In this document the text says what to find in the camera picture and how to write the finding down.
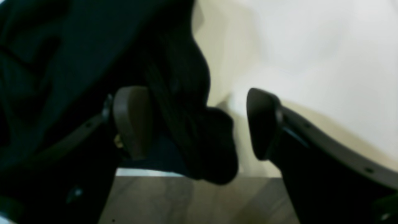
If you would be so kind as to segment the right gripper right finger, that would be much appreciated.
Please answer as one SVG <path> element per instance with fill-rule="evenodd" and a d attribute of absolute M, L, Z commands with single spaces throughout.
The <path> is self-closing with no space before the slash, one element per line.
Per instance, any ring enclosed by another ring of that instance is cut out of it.
<path fill-rule="evenodd" d="M 397 172 L 328 136 L 267 91 L 246 110 L 257 159 L 281 172 L 301 224 L 396 224 Z"/>

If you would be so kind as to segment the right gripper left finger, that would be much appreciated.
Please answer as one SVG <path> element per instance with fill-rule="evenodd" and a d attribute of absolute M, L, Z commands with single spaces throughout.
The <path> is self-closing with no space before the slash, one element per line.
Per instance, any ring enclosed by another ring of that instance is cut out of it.
<path fill-rule="evenodd" d="M 150 91 L 128 86 L 68 136 L 1 172 L 2 224 L 96 224 L 123 159 L 151 145 Z"/>

